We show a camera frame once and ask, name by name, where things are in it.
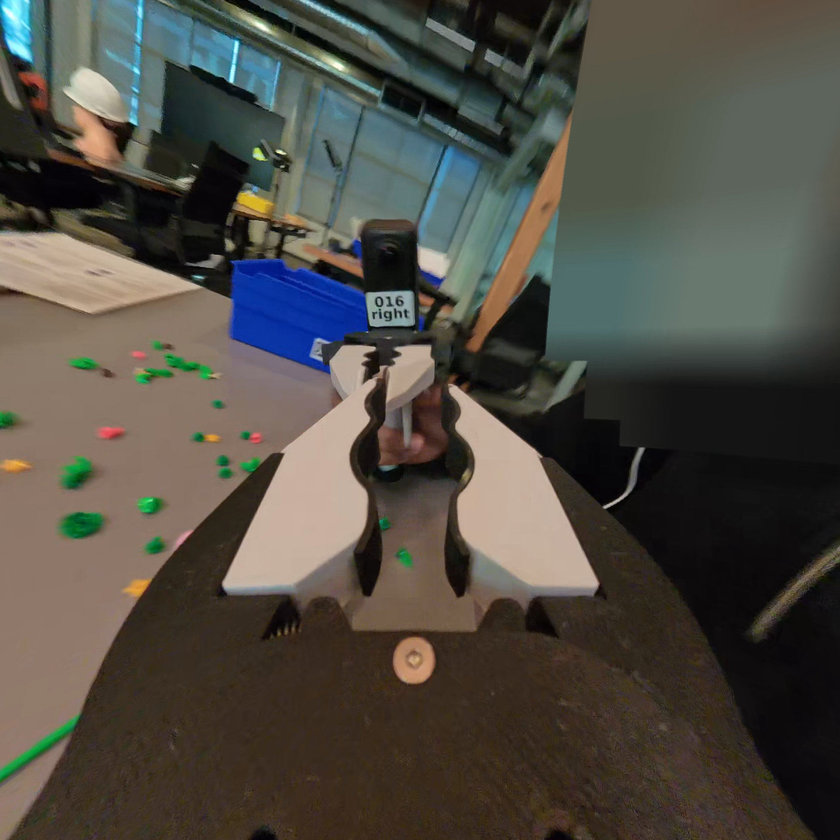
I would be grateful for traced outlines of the mannequin head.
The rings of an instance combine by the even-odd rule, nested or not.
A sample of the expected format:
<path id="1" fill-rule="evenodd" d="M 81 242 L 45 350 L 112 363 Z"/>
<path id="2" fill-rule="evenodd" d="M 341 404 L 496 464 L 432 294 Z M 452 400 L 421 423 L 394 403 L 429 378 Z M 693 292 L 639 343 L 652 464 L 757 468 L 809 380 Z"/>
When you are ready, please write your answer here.
<path id="1" fill-rule="evenodd" d="M 79 132 L 74 145 L 82 156 L 108 164 L 122 163 L 132 124 L 105 119 L 79 105 L 72 111 Z"/>

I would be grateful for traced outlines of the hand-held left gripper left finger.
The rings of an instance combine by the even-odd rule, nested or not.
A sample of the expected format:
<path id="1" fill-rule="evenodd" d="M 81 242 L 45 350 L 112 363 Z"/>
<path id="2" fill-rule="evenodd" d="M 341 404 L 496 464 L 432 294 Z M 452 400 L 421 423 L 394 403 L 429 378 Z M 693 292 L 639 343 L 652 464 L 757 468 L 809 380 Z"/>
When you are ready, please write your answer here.
<path id="1" fill-rule="evenodd" d="M 351 449 L 371 415 L 371 380 L 281 452 L 223 579 L 229 596 L 285 595 L 302 610 L 331 597 L 353 611 L 363 598 L 354 551 L 369 521 L 369 492 L 351 465 Z"/>

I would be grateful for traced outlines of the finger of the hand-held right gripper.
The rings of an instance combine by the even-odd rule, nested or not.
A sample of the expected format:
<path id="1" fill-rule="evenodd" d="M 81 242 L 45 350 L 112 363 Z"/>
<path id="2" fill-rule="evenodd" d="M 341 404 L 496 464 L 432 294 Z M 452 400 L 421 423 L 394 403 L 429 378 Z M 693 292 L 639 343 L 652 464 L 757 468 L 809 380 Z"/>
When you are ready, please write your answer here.
<path id="1" fill-rule="evenodd" d="M 338 348 L 329 362 L 330 379 L 340 404 L 363 385 L 373 382 L 386 394 L 385 357 L 379 348 Z"/>
<path id="2" fill-rule="evenodd" d="M 435 362 L 431 353 L 398 353 L 383 374 L 385 427 L 409 428 L 413 402 L 432 386 Z"/>

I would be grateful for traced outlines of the person's right hand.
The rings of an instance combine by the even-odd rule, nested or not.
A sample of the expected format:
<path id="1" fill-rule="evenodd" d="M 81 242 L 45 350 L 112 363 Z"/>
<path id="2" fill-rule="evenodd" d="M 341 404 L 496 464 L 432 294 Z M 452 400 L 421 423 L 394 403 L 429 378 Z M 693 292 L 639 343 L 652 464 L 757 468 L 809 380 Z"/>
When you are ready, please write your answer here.
<path id="1" fill-rule="evenodd" d="M 423 466 L 440 458 L 448 448 L 443 426 L 443 389 L 432 385 L 413 400 L 412 436 L 404 442 L 403 431 L 383 425 L 377 433 L 379 467 Z"/>

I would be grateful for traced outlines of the scattered small toy pieces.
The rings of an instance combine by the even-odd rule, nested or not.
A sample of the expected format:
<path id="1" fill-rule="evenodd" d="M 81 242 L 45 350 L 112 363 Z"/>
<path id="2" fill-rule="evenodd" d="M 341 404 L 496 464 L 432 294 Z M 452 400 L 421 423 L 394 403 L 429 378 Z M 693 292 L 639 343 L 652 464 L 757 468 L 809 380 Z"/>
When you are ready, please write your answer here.
<path id="1" fill-rule="evenodd" d="M 139 348 L 3 346 L 3 595 L 132 589 L 265 453 L 240 437 L 267 434 L 242 344 L 185 342 L 176 367 Z"/>

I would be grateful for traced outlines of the person's black jacket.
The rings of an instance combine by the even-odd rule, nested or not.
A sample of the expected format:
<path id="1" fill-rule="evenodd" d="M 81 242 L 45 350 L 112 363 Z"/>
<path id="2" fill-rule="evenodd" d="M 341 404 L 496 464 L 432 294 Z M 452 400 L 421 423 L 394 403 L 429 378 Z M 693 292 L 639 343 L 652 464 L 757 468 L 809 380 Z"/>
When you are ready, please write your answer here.
<path id="1" fill-rule="evenodd" d="M 613 510 L 693 612 L 817 838 L 838 838 L 838 509 L 838 464 L 653 449 Z"/>

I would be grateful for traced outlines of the blue storage bin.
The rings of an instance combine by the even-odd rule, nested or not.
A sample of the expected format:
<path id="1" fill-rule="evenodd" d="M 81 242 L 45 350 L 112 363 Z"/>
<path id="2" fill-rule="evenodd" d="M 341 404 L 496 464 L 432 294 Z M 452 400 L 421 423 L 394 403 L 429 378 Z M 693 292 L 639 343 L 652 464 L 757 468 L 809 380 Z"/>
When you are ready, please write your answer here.
<path id="1" fill-rule="evenodd" d="M 231 302 L 233 340 L 320 372 L 323 345 L 368 328 L 362 290 L 280 259 L 236 261 Z"/>

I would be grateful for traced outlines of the green stem with web disc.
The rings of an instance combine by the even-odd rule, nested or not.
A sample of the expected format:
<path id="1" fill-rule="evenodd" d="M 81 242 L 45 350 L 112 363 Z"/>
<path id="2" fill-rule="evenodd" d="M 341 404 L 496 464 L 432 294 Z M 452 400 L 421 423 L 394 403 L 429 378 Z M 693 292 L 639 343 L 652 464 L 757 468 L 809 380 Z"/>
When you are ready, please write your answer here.
<path id="1" fill-rule="evenodd" d="M 50 732 L 38 740 L 34 745 L 27 748 L 18 756 L 3 765 L 1 767 L 0 775 L 1 784 L 4 784 L 42 755 L 52 750 L 57 745 L 63 743 L 63 741 L 66 741 L 77 728 L 80 719 L 81 715 L 76 715 L 75 717 L 69 719 L 60 725 L 56 730 Z"/>

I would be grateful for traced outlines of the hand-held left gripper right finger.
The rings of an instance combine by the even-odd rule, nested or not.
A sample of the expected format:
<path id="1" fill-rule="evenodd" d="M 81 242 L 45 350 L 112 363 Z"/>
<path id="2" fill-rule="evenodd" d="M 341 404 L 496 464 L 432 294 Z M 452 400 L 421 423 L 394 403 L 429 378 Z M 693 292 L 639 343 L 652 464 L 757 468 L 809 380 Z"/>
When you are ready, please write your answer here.
<path id="1" fill-rule="evenodd" d="M 477 630 L 496 602 L 592 598 L 600 582 L 539 453 L 459 388 L 444 387 L 444 569 Z"/>

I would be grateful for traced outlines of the printed paper sheet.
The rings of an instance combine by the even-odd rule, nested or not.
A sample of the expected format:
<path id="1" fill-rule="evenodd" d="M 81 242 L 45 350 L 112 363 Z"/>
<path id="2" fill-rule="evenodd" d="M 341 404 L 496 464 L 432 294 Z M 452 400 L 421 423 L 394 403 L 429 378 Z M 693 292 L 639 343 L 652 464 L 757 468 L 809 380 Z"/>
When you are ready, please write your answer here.
<path id="1" fill-rule="evenodd" d="M 61 233 L 1 235 L 1 286 L 100 315 L 199 290 L 197 284 Z"/>

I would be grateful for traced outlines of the studio light stand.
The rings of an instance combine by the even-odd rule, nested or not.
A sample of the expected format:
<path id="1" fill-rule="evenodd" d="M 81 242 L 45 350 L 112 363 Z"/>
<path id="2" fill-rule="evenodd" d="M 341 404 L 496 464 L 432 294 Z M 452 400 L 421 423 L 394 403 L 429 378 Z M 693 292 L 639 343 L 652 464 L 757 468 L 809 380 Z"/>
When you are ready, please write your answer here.
<path id="1" fill-rule="evenodd" d="M 251 152 L 252 158 L 256 161 L 268 162 L 274 171 L 271 181 L 270 208 L 265 212 L 269 222 L 275 218 L 282 176 L 290 173 L 293 160 L 289 153 L 281 149 L 277 144 L 267 140 L 261 140 Z"/>
<path id="2" fill-rule="evenodd" d="M 325 227 L 327 229 L 331 229 L 333 227 L 334 220 L 337 216 L 340 205 L 340 198 L 344 181 L 344 166 L 341 158 L 336 153 L 335 149 L 333 148 L 333 145 L 330 143 L 329 140 L 324 139 L 322 141 L 322 145 L 328 157 L 328 161 L 330 167 L 332 168 L 333 174 L 332 191 L 329 200 L 327 218 L 325 220 Z"/>

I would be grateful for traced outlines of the black monitor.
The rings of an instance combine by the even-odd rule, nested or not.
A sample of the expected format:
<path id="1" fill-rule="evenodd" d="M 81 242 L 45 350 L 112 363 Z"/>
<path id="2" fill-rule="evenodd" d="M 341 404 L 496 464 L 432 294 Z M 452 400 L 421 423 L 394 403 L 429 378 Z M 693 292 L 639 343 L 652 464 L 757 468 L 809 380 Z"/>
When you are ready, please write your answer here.
<path id="1" fill-rule="evenodd" d="M 268 191 L 274 169 L 253 156 L 262 140 L 280 146 L 286 119 L 256 103 L 223 90 L 172 62 L 164 65 L 160 135 L 175 143 L 189 162 L 198 163 L 215 142 L 248 164 L 246 182 Z"/>

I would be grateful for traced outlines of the silver ceiling duct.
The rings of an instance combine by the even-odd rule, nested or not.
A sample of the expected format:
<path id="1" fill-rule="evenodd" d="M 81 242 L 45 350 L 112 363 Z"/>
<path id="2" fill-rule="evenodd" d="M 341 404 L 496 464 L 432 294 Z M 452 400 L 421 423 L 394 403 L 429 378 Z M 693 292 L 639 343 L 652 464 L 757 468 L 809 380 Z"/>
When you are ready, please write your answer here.
<path id="1" fill-rule="evenodd" d="M 205 1 L 184 8 L 484 156 L 574 104 L 590 2 Z"/>

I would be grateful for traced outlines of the wooden post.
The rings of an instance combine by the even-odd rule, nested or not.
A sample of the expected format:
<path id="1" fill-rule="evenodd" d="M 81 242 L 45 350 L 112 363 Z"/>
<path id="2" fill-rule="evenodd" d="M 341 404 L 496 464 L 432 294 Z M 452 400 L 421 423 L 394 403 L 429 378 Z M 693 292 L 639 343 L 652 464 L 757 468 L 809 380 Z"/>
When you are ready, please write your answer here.
<path id="1" fill-rule="evenodd" d="M 535 187 L 498 273 L 486 294 L 475 327 L 467 342 L 468 352 L 477 353 L 490 331 L 510 307 L 527 279 L 527 269 L 537 252 L 562 196 L 564 170 L 569 148 L 573 112 L 570 113 L 548 163 Z"/>

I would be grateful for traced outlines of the white hard hat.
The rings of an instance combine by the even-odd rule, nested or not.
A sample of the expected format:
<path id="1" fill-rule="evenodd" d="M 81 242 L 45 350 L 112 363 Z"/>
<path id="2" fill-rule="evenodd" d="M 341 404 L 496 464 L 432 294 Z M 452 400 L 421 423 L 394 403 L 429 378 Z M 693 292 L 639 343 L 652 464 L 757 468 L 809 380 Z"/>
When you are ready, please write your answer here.
<path id="1" fill-rule="evenodd" d="M 103 121 L 117 124 L 130 122 L 130 112 L 118 89 L 95 70 L 88 67 L 75 70 L 63 92 L 79 108 Z"/>

